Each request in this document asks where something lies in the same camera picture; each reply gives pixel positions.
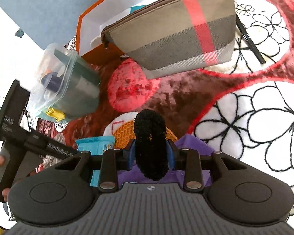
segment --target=plastic food container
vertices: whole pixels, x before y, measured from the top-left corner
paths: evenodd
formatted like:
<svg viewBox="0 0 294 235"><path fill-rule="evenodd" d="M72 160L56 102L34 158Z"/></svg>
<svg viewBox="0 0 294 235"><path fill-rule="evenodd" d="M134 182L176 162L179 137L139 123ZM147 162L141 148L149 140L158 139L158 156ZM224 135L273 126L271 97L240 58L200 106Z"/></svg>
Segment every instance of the plastic food container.
<svg viewBox="0 0 294 235"><path fill-rule="evenodd" d="M100 76L81 58L58 44L50 44L35 73L27 110L58 123L95 112Z"/></svg>

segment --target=container lid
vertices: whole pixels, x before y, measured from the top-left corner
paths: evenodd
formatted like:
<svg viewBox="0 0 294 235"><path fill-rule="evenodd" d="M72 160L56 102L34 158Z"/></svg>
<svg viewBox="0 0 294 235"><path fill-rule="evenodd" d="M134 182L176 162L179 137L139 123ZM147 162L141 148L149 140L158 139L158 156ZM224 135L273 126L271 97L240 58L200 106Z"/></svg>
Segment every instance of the container lid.
<svg viewBox="0 0 294 235"><path fill-rule="evenodd" d="M46 48L26 107L33 116L48 111L64 96L77 58L77 51L55 43Z"/></svg>

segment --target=yellow latch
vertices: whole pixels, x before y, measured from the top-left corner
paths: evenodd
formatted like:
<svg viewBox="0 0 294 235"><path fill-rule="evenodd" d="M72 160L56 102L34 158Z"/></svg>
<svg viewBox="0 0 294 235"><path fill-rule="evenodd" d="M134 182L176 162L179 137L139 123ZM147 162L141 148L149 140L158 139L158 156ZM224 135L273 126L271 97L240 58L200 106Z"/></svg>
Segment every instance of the yellow latch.
<svg viewBox="0 0 294 235"><path fill-rule="evenodd" d="M46 112L46 114L50 117L53 117L57 120L57 122L65 119L65 114L57 109L54 108L48 108L48 111Z"/></svg>

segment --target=blue package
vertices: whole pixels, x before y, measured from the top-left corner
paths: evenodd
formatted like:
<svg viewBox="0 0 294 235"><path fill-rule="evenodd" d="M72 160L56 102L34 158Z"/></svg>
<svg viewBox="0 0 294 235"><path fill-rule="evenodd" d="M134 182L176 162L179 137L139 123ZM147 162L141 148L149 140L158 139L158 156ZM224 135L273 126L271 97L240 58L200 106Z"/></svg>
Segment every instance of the blue package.
<svg viewBox="0 0 294 235"><path fill-rule="evenodd" d="M92 155L102 155L104 151L113 148L115 144L114 136L100 136L93 138L78 139L75 141L78 145L77 150L87 150ZM100 170L94 170L90 185L98 187Z"/></svg>
<svg viewBox="0 0 294 235"><path fill-rule="evenodd" d="M131 11L129 12L130 14L133 13L134 11L137 11L143 7L145 7L146 5L141 5L141 6L134 6L134 7L131 7Z"/></svg>

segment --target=black fuzzy sock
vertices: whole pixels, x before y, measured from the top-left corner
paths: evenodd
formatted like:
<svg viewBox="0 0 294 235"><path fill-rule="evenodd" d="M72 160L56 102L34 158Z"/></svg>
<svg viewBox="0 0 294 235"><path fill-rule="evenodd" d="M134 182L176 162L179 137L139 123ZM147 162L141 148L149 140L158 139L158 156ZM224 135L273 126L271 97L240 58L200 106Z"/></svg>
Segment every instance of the black fuzzy sock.
<svg viewBox="0 0 294 235"><path fill-rule="evenodd" d="M134 123L136 164L145 177L158 181L168 172L166 126L153 110L142 110Z"/></svg>

